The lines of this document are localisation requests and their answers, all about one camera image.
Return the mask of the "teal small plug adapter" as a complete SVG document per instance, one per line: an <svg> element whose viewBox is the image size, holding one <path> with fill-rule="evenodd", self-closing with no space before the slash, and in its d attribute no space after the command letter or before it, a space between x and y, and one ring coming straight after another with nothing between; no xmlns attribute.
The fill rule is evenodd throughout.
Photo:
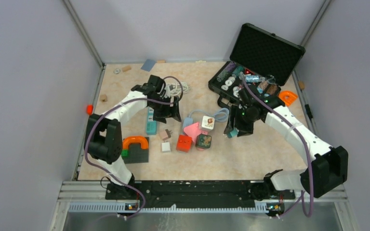
<svg viewBox="0 0 370 231"><path fill-rule="evenodd" d="M236 137L238 135L238 130L235 128L231 132L228 132L225 134L225 137L231 139L233 137Z"/></svg>

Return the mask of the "pink triangular power strip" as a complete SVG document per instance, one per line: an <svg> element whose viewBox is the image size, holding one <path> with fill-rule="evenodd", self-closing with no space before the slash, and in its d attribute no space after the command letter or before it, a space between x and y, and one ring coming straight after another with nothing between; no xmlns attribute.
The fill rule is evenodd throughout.
<svg viewBox="0 0 370 231"><path fill-rule="evenodd" d="M204 131L204 130L200 129L199 122L193 123L189 126L184 127L183 132L184 132L185 135L191 137L193 143L196 142L198 135L200 135L200 134L207 135L208 134L207 131Z"/></svg>

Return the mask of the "white cube socket adapter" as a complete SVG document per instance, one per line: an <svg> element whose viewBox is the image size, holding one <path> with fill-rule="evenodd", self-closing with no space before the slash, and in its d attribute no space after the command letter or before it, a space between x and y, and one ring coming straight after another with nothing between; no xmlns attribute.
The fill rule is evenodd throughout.
<svg viewBox="0 0 370 231"><path fill-rule="evenodd" d="M204 115L200 123L200 129L206 132L212 131L214 129L214 124L214 117Z"/></svg>

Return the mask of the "red cube socket adapter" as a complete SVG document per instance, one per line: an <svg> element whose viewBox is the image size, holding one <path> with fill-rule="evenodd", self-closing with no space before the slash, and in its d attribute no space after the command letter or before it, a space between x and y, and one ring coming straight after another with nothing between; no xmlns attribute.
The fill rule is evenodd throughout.
<svg viewBox="0 0 370 231"><path fill-rule="evenodd" d="M192 147L192 138L187 135L179 135L176 150L183 153L188 153Z"/></svg>

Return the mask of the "dark green cube adapter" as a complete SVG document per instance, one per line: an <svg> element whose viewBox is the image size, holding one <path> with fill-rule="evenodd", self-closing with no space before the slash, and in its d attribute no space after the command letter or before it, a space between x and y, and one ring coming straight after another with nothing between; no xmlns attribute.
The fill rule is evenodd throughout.
<svg viewBox="0 0 370 231"><path fill-rule="evenodd" d="M211 147L212 136L208 134L199 134L196 137L195 146L198 149L206 150Z"/></svg>

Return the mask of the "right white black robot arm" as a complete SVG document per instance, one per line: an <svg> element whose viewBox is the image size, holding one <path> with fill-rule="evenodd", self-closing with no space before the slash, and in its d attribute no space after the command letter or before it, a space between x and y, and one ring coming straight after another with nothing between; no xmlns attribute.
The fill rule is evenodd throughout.
<svg viewBox="0 0 370 231"><path fill-rule="evenodd" d="M239 137L251 135L253 124L261 120L282 135L306 164L305 169L267 173L262 185L267 197L277 198L282 191L293 190L320 198L347 181L348 151L318 138L279 97L262 97L251 88L239 90L236 96L239 103L229 109L225 133L236 129Z"/></svg>

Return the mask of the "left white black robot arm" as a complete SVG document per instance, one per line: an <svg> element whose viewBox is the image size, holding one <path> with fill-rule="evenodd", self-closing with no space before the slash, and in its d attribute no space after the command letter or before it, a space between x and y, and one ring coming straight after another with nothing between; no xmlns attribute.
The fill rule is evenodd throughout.
<svg viewBox="0 0 370 231"><path fill-rule="evenodd" d="M130 183L133 174L122 158L122 127L145 108L153 109L155 121L166 123L168 118L173 118L181 122L179 102L183 94L181 86L180 95L173 96L164 78L151 75L148 82L132 87L128 95L113 108L100 115L89 116L84 158L89 165L103 170L112 178L122 198L129 199L135 193L135 186Z"/></svg>

